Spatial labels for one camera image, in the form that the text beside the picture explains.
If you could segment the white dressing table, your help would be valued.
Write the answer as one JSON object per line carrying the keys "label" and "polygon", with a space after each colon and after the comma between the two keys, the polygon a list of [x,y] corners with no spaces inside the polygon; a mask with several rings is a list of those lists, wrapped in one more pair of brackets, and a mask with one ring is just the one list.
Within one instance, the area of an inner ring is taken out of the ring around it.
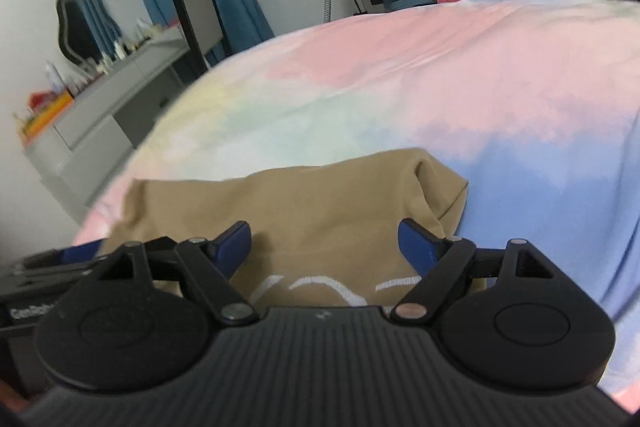
{"label": "white dressing table", "polygon": [[184,84],[174,64],[189,46],[171,27],[117,63],[26,148],[42,185],[77,223],[151,132]]}

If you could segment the black and white chair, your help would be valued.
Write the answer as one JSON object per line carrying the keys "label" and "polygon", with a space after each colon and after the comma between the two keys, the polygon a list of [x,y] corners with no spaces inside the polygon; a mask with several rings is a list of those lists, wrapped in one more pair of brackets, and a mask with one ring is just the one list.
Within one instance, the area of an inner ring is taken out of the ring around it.
{"label": "black and white chair", "polygon": [[207,58],[221,48],[222,58],[233,54],[216,0],[172,0],[183,37],[189,46],[189,58],[198,75],[210,69]]}

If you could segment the tan t-shirt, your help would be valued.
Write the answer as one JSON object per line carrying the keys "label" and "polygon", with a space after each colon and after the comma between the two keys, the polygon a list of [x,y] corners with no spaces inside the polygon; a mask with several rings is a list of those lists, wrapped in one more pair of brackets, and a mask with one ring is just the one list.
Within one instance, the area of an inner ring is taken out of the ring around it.
{"label": "tan t-shirt", "polygon": [[256,308],[390,307],[420,280],[399,251],[400,221],[454,235],[468,191],[420,148],[227,181],[136,180],[102,251],[162,236],[214,239],[245,221],[252,248],[231,283]]}

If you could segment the orange red storage box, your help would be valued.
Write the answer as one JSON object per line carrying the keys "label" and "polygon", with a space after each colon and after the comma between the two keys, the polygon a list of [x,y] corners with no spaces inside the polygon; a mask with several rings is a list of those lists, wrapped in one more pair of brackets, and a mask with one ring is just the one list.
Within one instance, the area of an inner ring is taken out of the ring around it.
{"label": "orange red storage box", "polygon": [[16,132],[22,145],[27,146],[34,141],[73,103],[74,98],[68,90],[32,92],[27,98],[23,112],[13,114]]}

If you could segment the wavy framed mirror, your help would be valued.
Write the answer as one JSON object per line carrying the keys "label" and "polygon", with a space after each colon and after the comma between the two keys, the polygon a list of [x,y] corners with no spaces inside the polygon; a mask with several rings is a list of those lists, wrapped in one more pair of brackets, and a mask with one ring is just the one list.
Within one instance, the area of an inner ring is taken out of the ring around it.
{"label": "wavy framed mirror", "polygon": [[55,11],[58,48],[67,61],[82,67],[116,56],[122,31],[103,0],[56,0]]}

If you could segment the pastel tie-dye bed blanket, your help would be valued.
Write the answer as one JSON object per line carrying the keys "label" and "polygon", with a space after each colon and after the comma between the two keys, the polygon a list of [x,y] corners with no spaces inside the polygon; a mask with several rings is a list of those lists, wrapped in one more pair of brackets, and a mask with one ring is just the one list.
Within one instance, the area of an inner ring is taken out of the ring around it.
{"label": "pastel tie-dye bed blanket", "polygon": [[454,235],[526,239],[610,317],[600,387],[639,406],[639,5],[463,0],[292,32],[209,69],[87,213],[136,180],[227,181],[420,148],[469,183]]}

